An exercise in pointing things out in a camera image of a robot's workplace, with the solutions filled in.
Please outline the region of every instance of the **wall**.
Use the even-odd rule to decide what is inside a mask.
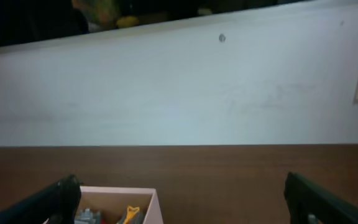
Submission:
[[[0,146],[358,143],[358,1],[334,2],[0,49]]]

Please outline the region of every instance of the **screw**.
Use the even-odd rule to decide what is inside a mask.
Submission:
[[[219,35],[219,41],[221,43],[223,43],[225,40],[226,40],[226,37],[224,36],[224,34]]]

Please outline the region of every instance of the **yellow object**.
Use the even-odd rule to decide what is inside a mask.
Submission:
[[[127,207],[127,217],[124,220],[124,224],[128,224],[136,214],[138,214],[140,211],[139,207],[133,208],[132,206]]]
[[[117,20],[118,28],[128,28],[139,25],[139,19],[135,16],[126,16]]]

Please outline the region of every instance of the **box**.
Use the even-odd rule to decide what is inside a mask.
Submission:
[[[107,224],[116,224],[127,206],[140,207],[145,214],[143,224],[162,224],[160,205],[155,189],[124,187],[81,187],[78,210],[100,211]]]

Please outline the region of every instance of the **yellow clip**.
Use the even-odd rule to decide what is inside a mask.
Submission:
[[[131,206],[128,206],[127,207],[127,217],[125,217],[124,224],[128,224],[139,211],[140,211],[139,207],[133,208]]]

